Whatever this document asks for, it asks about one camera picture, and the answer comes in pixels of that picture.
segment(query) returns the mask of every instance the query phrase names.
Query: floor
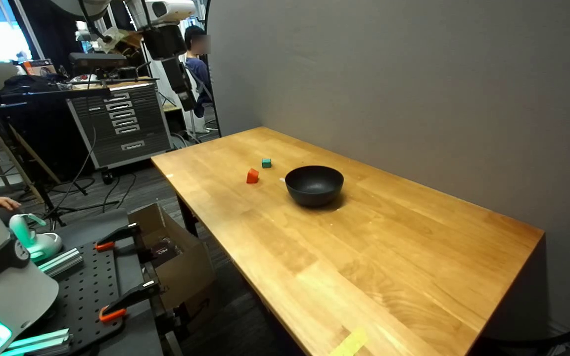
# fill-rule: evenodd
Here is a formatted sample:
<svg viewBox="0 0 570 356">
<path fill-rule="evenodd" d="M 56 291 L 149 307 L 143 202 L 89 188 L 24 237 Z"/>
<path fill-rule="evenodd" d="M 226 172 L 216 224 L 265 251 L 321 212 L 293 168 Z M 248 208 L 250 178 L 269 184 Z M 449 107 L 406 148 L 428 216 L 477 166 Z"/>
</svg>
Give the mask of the floor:
<svg viewBox="0 0 570 356">
<path fill-rule="evenodd" d="M 194 139 L 172 139 L 174 148 L 198 144 Z M 46 206 L 24 190 L 14 166 L 2 158 L 4 172 L 12 178 L 12 196 L 24 202 L 26 212 L 38 216 L 46 214 Z M 75 212 L 60 216 L 63 224 L 73 224 L 89 216 L 97 216 L 109 210 L 135 210 L 147 204 L 160 204 L 176 222 L 182 224 L 176 196 L 170 184 L 158 174 L 151 162 L 137 162 L 113 170 L 113 182 L 103 182 L 99 172 L 83 174 L 73 182 L 65 182 L 50 188 L 50 200 L 58 208 L 73 208 Z M 58 231 L 60 224 L 50 220 L 48 229 Z M 220 311 L 200 328 L 196 328 L 186 340 L 174 348 L 174 354 L 196 356 L 246 356 L 246 354 L 275 354 L 275 356 L 299 356 L 303 354 L 273 315 L 261 305 L 248 283 L 242 279 L 226 251 L 216 239 L 200 226 L 200 239 L 208 245 L 212 267 L 216 273 L 214 291 L 220 299 Z M 537 352 L 505 352 L 491 346 L 477 344 L 471 352 L 483 354 L 537 354 Z"/>
</svg>

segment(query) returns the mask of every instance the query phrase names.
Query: gray wall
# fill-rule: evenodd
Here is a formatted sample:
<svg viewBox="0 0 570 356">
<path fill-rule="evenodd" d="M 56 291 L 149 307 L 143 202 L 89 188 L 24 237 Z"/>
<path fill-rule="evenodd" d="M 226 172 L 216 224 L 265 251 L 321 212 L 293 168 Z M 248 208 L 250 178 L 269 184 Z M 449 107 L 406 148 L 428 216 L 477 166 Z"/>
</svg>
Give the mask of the gray wall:
<svg viewBox="0 0 570 356">
<path fill-rule="evenodd" d="M 544 228 L 513 299 L 546 311 L 505 324 L 570 328 L 568 0 L 222 0 L 208 44 L 224 133 L 273 127 Z"/>
</svg>

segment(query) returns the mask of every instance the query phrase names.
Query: wooden table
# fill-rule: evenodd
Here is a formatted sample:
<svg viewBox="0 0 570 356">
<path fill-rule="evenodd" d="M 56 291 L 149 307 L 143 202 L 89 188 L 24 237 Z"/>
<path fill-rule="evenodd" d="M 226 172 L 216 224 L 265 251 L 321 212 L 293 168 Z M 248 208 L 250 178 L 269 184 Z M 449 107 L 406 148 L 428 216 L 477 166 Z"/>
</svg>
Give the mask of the wooden table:
<svg viewBox="0 0 570 356">
<path fill-rule="evenodd" d="M 153 160 L 309 354 L 465 354 L 544 235 L 271 129 Z M 345 174 L 343 204 L 293 204 L 305 164 Z"/>
</svg>

